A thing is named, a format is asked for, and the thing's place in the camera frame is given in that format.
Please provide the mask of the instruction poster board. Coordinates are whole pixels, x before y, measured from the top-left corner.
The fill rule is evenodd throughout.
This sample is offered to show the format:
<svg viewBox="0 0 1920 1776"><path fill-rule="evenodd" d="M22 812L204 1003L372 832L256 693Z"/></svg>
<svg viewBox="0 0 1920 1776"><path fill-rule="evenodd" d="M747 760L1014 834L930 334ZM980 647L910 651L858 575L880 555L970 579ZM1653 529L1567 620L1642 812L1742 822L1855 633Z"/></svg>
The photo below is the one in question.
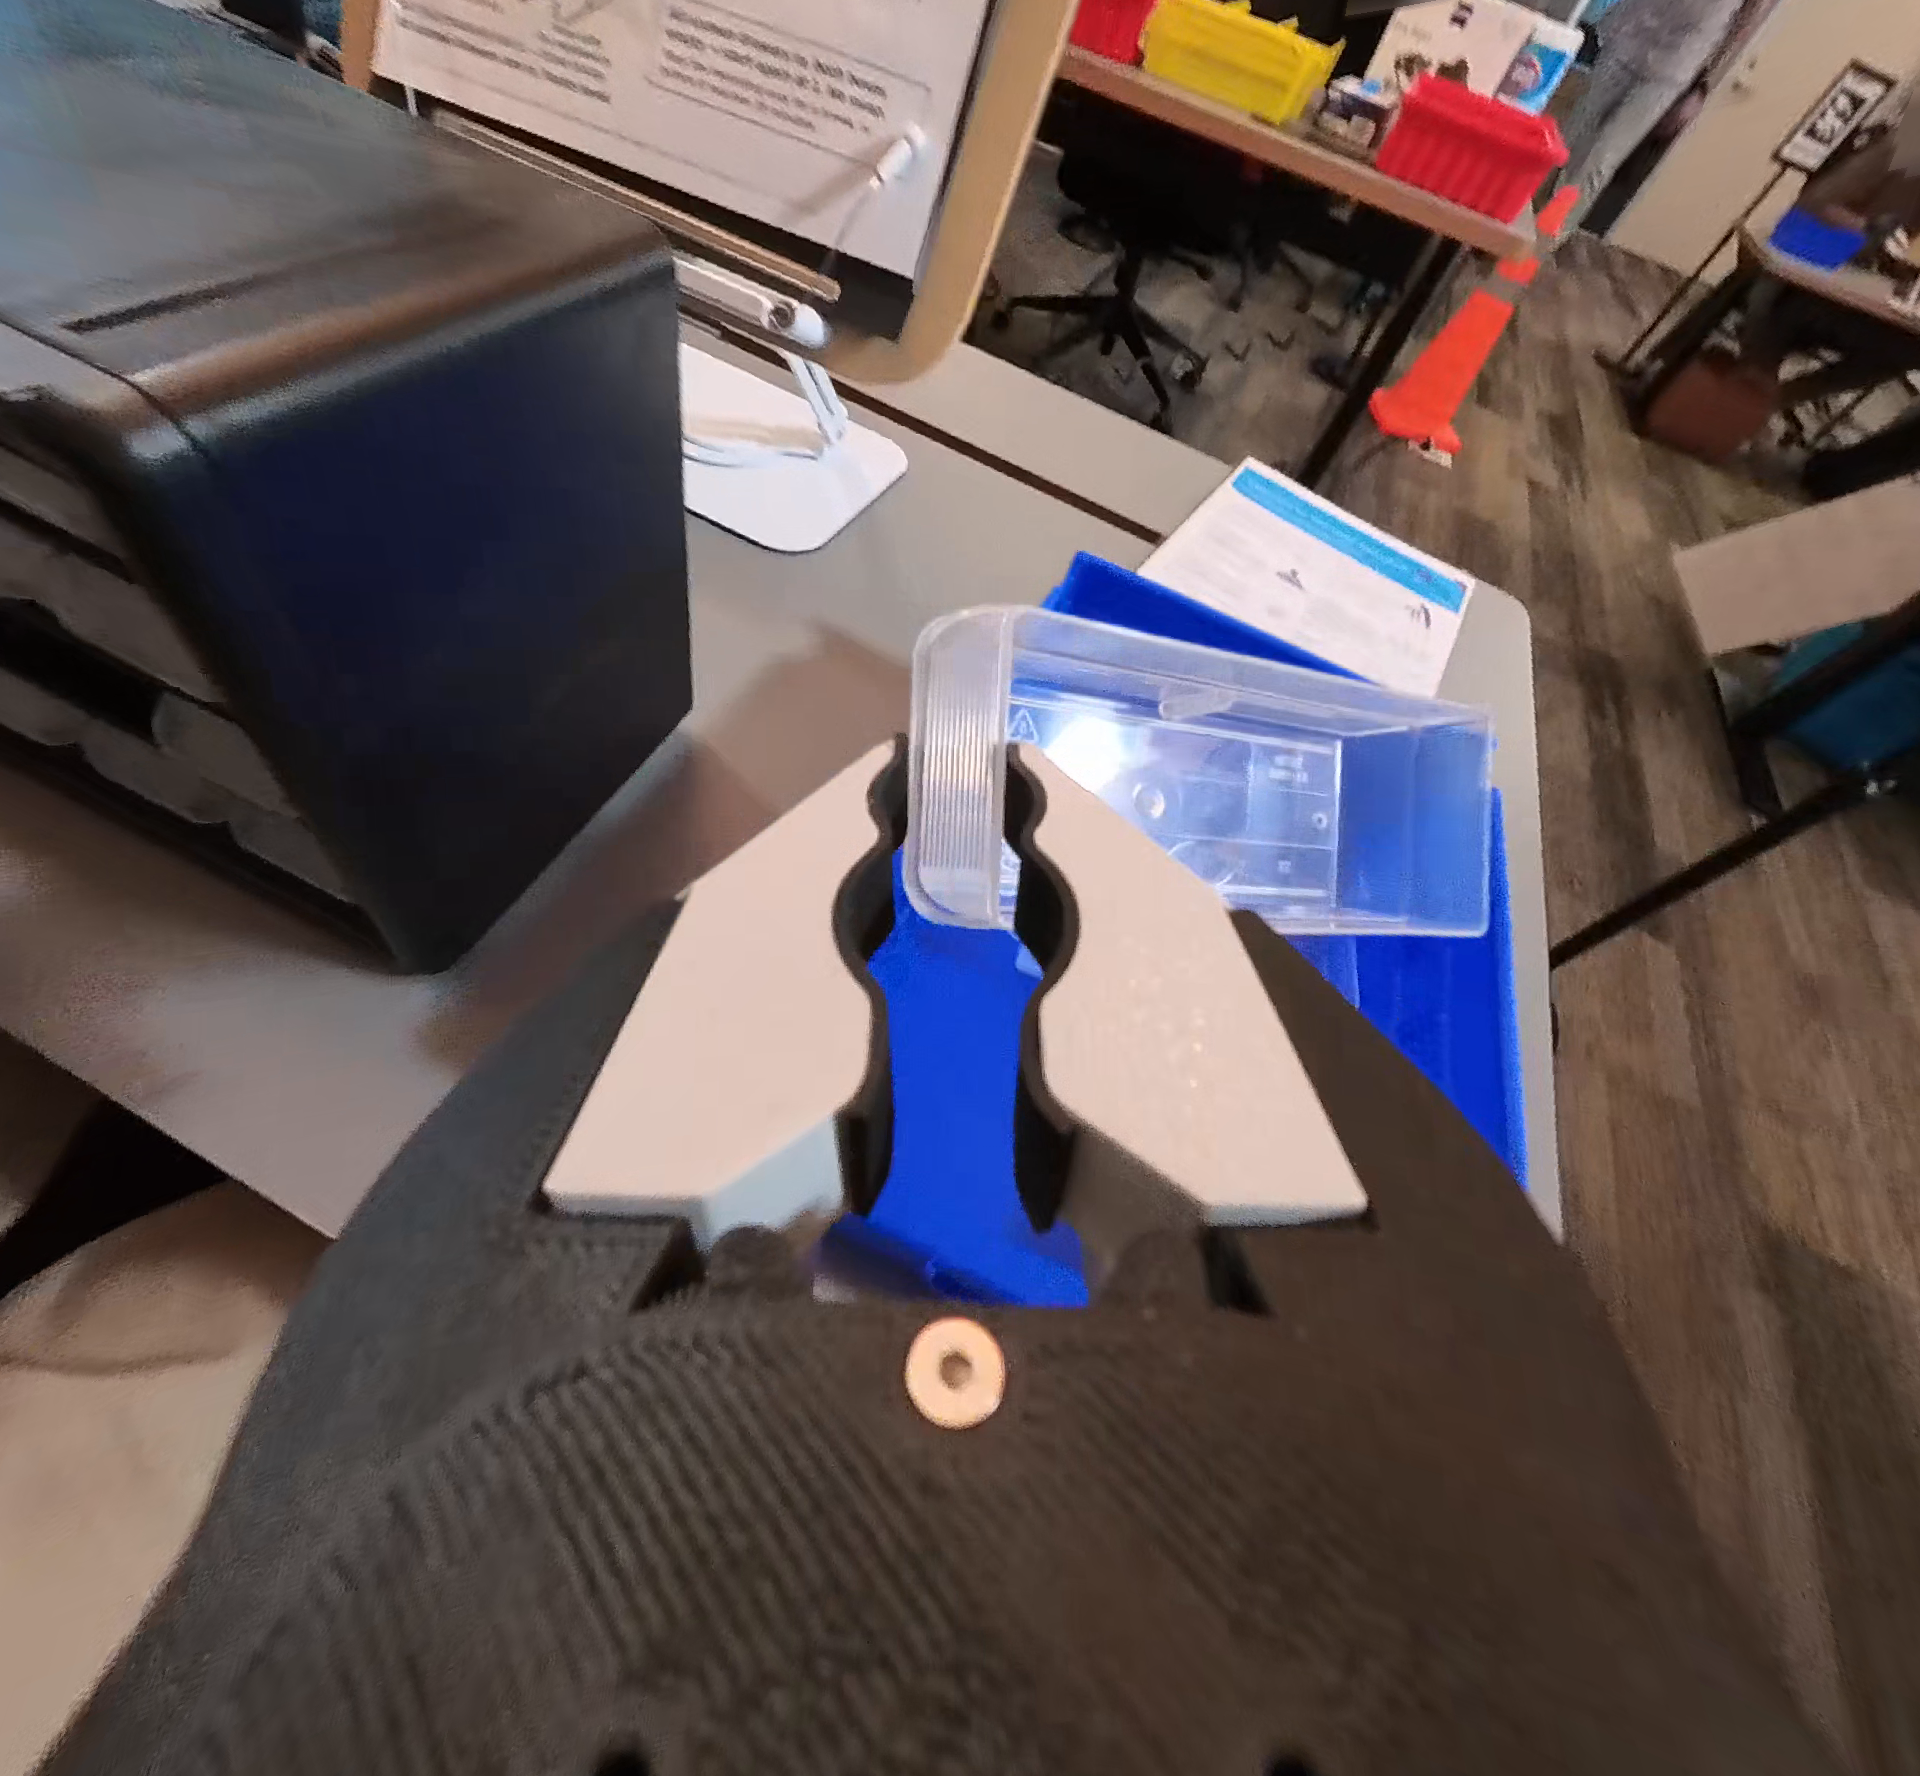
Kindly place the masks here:
<svg viewBox="0 0 1920 1776"><path fill-rule="evenodd" d="M908 383L973 319L1076 0L341 0L347 82L611 183Z"/></svg>

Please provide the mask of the white cardboard box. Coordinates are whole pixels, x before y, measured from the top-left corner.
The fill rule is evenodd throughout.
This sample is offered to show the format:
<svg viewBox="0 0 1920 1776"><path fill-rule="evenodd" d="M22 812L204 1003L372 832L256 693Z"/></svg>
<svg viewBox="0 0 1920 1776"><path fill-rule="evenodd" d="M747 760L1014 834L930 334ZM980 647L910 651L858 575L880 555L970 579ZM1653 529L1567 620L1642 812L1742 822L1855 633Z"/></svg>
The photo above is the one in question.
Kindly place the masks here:
<svg viewBox="0 0 1920 1776"><path fill-rule="evenodd" d="M1390 103L1420 77L1497 97L1532 35L1532 12L1509 0L1435 0L1387 17L1364 72Z"/></svg>

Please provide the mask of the orange traffic cone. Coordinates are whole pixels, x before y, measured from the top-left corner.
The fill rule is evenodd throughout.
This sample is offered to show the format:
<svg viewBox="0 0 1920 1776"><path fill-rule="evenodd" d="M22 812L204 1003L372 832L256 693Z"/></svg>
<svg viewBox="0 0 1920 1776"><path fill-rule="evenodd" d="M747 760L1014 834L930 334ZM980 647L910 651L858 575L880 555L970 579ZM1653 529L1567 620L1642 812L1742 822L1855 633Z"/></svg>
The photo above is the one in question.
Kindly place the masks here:
<svg viewBox="0 0 1920 1776"><path fill-rule="evenodd" d="M1544 258L1559 246L1578 202L1576 183L1557 189L1535 222L1532 249L1499 260L1410 369L1371 392L1368 414L1379 437L1435 461L1452 463L1459 454L1458 419L1469 392Z"/></svg>

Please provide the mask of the grey desk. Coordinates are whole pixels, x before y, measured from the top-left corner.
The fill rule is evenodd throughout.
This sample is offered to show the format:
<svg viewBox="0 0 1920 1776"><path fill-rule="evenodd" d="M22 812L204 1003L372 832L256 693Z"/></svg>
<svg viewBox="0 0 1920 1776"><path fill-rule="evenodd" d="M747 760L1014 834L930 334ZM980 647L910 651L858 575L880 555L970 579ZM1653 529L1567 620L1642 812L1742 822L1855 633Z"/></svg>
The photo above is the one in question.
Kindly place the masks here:
<svg viewBox="0 0 1920 1776"><path fill-rule="evenodd" d="M689 715L456 968L376 968L5 771L3 1035L334 1236L592 951L904 729L930 620L1136 566L1233 469L973 348L850 397L903 479L812 553L689 521Z"/></svg>

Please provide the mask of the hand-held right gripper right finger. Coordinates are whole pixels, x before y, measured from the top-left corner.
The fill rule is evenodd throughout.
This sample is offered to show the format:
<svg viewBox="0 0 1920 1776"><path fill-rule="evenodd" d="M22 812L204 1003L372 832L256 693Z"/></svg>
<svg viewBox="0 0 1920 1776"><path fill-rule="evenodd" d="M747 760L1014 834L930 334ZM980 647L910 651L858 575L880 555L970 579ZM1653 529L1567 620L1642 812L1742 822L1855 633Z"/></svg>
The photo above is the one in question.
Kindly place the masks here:
<svg viewBox="0 0 1920 1776"><path fill-rule="evenodd" d="M1366 1218L1369 1197L1268 994L1268 942L1041 748L1005 750L1023 1006L1014 1181L1080 1244Z"/></svg>

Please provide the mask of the brown bag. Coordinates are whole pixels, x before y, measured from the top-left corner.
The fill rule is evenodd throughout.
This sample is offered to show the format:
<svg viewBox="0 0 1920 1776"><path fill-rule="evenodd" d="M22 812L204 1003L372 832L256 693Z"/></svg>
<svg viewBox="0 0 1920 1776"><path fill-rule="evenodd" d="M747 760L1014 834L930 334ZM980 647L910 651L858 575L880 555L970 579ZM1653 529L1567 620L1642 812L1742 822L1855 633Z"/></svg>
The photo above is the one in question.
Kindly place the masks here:
<svg viewBox="0 0 1920 1776"><path fill-rule="evenodd" d="M1700 463L1756 441L1778 410L1778 373L1730 349L1705 349L1643 397L1633 427Z"/></svg>

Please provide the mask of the white blue wipes pack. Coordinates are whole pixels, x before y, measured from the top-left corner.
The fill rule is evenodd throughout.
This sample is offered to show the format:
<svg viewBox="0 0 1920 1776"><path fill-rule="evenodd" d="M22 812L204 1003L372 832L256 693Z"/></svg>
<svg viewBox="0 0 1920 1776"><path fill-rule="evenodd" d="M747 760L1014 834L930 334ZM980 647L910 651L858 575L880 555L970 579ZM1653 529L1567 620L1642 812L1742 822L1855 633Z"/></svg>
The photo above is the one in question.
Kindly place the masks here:
<svg viewBox="0 0 1920 1776"><path fill-rule="evenodd" d="M1535 12L1526 40L1499 82L1497 100L1526 114L1546 114L1585 40L1585 24Z"/></svg>

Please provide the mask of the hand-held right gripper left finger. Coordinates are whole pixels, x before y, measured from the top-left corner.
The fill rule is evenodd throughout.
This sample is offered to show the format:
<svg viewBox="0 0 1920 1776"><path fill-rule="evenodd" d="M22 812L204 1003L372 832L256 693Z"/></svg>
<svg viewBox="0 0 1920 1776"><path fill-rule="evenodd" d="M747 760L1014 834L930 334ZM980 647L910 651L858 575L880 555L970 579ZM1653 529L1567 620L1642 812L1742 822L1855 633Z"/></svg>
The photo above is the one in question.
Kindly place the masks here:
<svg viewBox="0 0 1920 1776"><path fill-rule="evenodd" d="M868 1216L890 1175L888 1004L906 739L687 885L541 1191L697 1244Z"/></svg>

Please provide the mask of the printed paper sheet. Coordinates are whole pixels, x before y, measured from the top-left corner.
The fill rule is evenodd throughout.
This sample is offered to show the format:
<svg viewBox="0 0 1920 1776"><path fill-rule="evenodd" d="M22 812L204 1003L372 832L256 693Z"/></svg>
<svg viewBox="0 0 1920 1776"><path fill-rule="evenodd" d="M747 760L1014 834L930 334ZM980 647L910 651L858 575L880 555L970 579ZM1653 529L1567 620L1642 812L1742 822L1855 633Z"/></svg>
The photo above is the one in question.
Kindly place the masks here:
<svg viewBox="0 0 1920 1776"><path fill-rule="evenodd" d="M1476 580L1242 461L1141 575L1387 692L1441 692Z"/></svg>

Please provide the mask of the black drawer cabinet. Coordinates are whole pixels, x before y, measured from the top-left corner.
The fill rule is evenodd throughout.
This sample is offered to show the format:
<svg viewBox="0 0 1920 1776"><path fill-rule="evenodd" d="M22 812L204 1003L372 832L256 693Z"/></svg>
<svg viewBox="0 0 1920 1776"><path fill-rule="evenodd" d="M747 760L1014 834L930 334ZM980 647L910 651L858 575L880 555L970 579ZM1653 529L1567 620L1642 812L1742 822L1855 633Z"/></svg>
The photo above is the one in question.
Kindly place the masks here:
<svg viewBox="0 0 1920 1776"><path fill-rule="evenodd" d="M692 706L637 213L154 0L3 0L2 429L92 492L412 973Z"/></svg>

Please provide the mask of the grey flat panel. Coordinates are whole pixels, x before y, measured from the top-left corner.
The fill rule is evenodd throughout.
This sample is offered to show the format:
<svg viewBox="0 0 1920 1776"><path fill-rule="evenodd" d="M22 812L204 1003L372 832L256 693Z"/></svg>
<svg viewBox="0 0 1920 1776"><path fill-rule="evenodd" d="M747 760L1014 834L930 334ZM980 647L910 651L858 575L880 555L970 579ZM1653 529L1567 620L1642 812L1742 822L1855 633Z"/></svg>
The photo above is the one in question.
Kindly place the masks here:
<svg viewBox="0 0 1920 1776"><path fill-rule="evenodd" d="M1706 659L1876 617L1917 593L1917 482L1681 546L1672 568Z"/></svg>

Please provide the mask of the blue storage tub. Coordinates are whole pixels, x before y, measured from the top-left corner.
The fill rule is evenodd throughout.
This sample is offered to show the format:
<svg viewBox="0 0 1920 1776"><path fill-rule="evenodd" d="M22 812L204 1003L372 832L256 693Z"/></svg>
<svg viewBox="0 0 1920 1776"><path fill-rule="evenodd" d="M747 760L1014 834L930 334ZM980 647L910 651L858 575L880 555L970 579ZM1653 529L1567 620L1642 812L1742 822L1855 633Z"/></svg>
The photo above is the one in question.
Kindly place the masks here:
<svg viewBox="0 0 1920 1776"><path fill-rule="evenodd" d="M1837 656L1864 631L1864 622L1855 622L1794 639L1775 671L1775 690ZM1857 681L1845 684L1819 707L1786 724L1782 741L1834 770L1883 764L1915 748L1917 643L1909 643Z"/></svg>

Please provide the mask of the blue plastic bin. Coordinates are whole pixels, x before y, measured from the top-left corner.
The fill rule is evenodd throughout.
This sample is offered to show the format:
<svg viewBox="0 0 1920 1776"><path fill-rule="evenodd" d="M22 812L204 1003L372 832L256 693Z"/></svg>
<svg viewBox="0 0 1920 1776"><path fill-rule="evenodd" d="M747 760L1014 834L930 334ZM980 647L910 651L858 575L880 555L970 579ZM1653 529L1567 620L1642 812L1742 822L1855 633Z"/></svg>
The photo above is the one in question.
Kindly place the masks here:
<svg viewBox="0 0 1920 1776"><path fill-rule="evenodd" d="M1520 1032L1500 794L1495 906L1476 936L1288 935L1476 1133L1526 1181ZM844 1278L1021 1305L1086 1300L1076 1236L1038 1232L1021 1209L1012 1115L1023 1006L1040 973L1010 925L936 925L895 858L896 925L873 959L887 999L895 1091L892 1167L875 1209L828 1232Z"/></svg>

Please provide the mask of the white metal stand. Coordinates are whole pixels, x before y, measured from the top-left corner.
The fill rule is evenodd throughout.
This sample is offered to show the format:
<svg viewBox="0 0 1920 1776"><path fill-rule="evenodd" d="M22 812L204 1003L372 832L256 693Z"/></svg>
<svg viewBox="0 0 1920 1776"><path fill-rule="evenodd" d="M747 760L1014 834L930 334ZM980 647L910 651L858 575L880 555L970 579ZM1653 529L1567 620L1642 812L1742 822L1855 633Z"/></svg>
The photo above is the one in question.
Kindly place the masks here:
<svg viewBox="0 0 1920 1776"><path fill-rule="evenodd" d="M809 300L678 253L684 307L780 352L788 389L679 344L684 498L692 516L782 555L828 544L906 473L892 440L852 419L825 367L828 321Z"/></svg>

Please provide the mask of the long wooden table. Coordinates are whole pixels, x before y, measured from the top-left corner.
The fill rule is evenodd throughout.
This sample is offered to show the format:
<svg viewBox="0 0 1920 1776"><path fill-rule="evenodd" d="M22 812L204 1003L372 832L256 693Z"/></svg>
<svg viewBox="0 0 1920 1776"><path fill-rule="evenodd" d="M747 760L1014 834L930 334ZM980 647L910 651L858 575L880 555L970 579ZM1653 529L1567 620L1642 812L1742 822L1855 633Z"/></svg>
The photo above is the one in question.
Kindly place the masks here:
<svg viewBox="0 0 1920 1776"><path fill-rule="evenodd" d="M1458 262L1468 253L1493 262L1542 258L1554 247L1555 233L1540 230L1529 206L1513 222L1500 222L1404 180L1384 176L1307 130L1257 120L1252 114L1078 44L1065 44L1055 75L1059 84L1091 92L1214 148L1241 154L1264 169L1299 178L1333 198L1375 209L1379 214L1423 231L1424 240L1404 288L1379 330L1360 348L1338 402L1294 473L1295 481L1312 489L1338 461L1356 422L1368 415L1371 394L1396 370L1407 341Z"/></svg>

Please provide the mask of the yellow plastic bin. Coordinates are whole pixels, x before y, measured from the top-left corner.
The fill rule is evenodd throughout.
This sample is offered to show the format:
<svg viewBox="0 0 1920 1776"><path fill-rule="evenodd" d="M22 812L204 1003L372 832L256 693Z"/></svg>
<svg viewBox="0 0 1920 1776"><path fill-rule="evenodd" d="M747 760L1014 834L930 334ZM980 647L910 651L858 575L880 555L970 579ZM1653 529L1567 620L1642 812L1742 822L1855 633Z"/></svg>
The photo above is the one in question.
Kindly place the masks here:
<svg viewBox="0 0 1920 1776"><path fill-rule="evenodd" d="M1266 21L1246 0L1158 0L1143 27L1146 75L1260 122L1297 122L1330 82L1340 44Z"/></svg>

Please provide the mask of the black office chair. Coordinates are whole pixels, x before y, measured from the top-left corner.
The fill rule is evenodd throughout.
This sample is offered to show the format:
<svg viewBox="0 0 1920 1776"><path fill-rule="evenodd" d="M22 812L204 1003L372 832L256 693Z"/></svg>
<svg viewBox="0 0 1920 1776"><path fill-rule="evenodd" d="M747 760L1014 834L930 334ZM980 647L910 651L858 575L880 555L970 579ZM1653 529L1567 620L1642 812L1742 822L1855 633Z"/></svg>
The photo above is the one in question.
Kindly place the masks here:
<svg viewBox="0 0 1920 1776"><path fill-rule="evenodd" d="M1047 356L1086 344L1102 356L1126 352L1155 398L1150 426L1169 434L1173 392L1191 392L1202 384L1207 356L1149 311L1143 280L1150 264L1173 262L1210 282L1217 260L1239 255L1237 233L1203 221L1143 165L1089 157L1082 150L1062 157L1061 187L1073 204L1069 221L1106 240L1114 258L1109 282L1052 294L997 293L987 325L1003 334L1021 315L1046 316L1059 334Z"/></svg>

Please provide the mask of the rows of clear cabinet drawers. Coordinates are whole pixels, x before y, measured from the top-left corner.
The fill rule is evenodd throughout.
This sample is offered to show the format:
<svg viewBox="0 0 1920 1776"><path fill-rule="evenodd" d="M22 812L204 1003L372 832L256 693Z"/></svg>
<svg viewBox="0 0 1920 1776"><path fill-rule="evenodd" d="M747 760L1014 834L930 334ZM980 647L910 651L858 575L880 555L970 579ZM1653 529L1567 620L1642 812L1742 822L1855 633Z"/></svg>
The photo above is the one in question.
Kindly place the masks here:
<svg viewBox="0 0 1920 1776"><path fill-rule="evenodd" d="M2 449L3 757L329 925L371 918L102 503Z"/></svg>

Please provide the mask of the clear plastic drawer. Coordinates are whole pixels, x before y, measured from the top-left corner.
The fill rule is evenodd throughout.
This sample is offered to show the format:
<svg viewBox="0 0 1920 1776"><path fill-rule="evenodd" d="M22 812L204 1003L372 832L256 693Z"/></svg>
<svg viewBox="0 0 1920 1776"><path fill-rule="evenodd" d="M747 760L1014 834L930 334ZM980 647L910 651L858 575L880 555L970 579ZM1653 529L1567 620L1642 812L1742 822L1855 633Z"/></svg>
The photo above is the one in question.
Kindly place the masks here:
<svg viewBox="0 0 1920 1776"><path fill-rule="evenodd" d="M903 874L936 925L1014 922L1017 746L1283 935L1490 925L1484 709L1040 608L952 611L910 678Z"/></svg>

